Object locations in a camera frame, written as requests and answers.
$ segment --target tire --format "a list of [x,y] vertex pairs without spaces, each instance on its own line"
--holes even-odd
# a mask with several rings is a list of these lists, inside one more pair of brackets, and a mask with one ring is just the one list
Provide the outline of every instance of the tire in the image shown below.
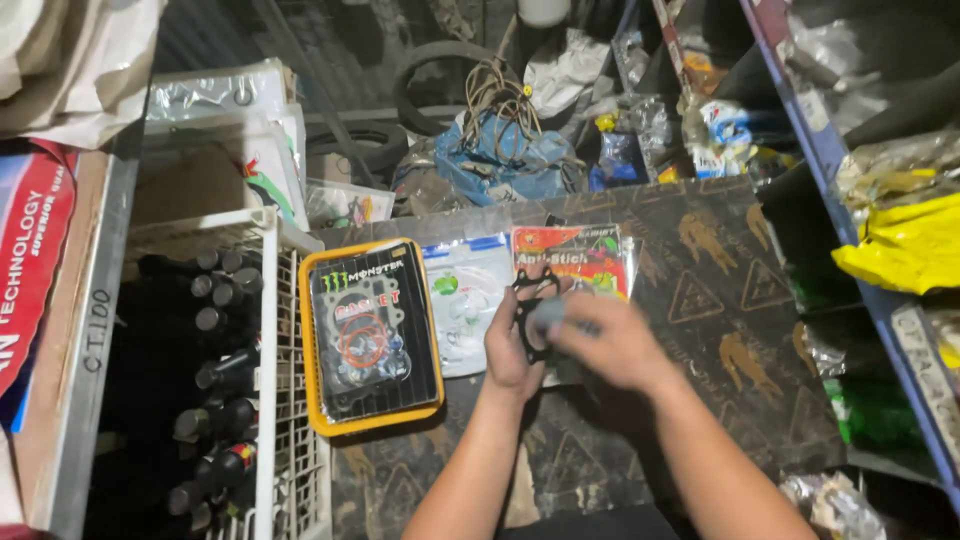
[[[464,41],[434,41],[410,51],[396,72],[394,82],[394,104],[400,120],[407,121],[421,135],[436,136],[445,132],[448,129],[447,126],[424,116],[407,97],[407,86],[410,85],[410,80],[413,79],[417,68],[437,60],[462,59],[480,62],[494,58],[496,54],[490,49]],[[519,78],[509,65],[504,66],[503,75],[511,81],[519,82]]]
[[[349,120],[344,122],[344,127],[353,140],[367,140],[380,144],[379,146],[358,145],[360,155],[371,171],[382,171],[396,165],[409,150],[407,132],[398,125],[373,120]],[[320,128],[306,139],[306,151],[311,156],[333,152],[344,154],[340,143],[337,142],[337,137],[327,124],[321,124]]]

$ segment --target hand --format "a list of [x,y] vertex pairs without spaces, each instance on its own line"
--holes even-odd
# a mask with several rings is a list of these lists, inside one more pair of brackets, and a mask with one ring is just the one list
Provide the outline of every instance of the hand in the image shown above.
[[[530,277],[537,278],[543,273],[542,267],[531,269]],[[484,347],[487,349],[487,383],[497,389],[505,390],[511,396],[516,396],[521,403],[526,403],[537,393],[543,382],[543,362],[530,365],[527,354],[520,341],[520,332],[514,322],[516,304],[519,300],[528,300],[536,294],[539,297],[563,294],[573,285],[571,278],[560,278],[560,291],[554,286],[547,286],[539,293],[536,287],[524,287],[514,292],[513,287],[506,287],[503,292],[503,302],[496,309],[487,334],[484,336]]]
[[[587,335],[577,323],[591,323],[599,333]],[[664,377],[678,373],[639,310],[613,296],[568,293],[564,321],[547,339],[620,388],[649,394]]]

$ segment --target yellow tray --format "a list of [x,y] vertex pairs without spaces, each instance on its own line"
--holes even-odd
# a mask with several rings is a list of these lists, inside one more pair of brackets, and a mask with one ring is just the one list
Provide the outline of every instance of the yellow tray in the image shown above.
[[437,412],[444,403],[444,378],[440,371],[440,355],[437,351],[437,337],[434,331],[433,308],[430,306],[430,295],[427,294],[426,283],[422,283],[423,296],[426,298],[426,312],[430,330],[430,353],[433,356],[434,377],[437,379],[437,400],[428,404],[414,405],[376,416],[336,423],[330,423],[324,414],[324,399],[321,393],[323,382],[321,380],[320,356],[317,349],[317,335],[313,327],[313,302],[310,298],[310,271],[313,270],[318,262],[378,251],[377,248],[386,244],[395,243],[398,240],[401,242],[410,242],[414,245],[420,274],[426,276],[426,269],[423,267],[423,253],[420,251],[420,245],[410,238],[403,237],[315,253],[300,263],[300,269],[298,270],[298,283],[300,284],[300,327],[301,335],[303,336],[303,367],[306,373],[307,413],[310,419],[310,426],[324,437],[346,435],[356,433],[357,431],[372,430],[373,428],[391,426],[402,422],[421,420]]

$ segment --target green apple logo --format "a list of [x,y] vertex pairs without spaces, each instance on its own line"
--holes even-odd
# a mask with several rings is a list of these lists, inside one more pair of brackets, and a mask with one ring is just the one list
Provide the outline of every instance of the green apple logo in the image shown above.
[[442,278],[438,278],[433,282],[433,290],[439,292],[443,296],[451,295],[457,292],[457,279],[450,275],[449,272],[444,272]]

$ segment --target white plastic crate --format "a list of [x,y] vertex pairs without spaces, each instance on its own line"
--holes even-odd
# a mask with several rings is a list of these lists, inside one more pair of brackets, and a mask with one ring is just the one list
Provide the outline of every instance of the white plastic crate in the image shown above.
[[144,255],[188,260],[203,247],[263,255],[256,505],[215,540],[329,540],[330,446],[307,420],[297,292],[298,264],[324,244],[278,219],[273,209],[219,213],[131,229],[124,277],[136,275]]

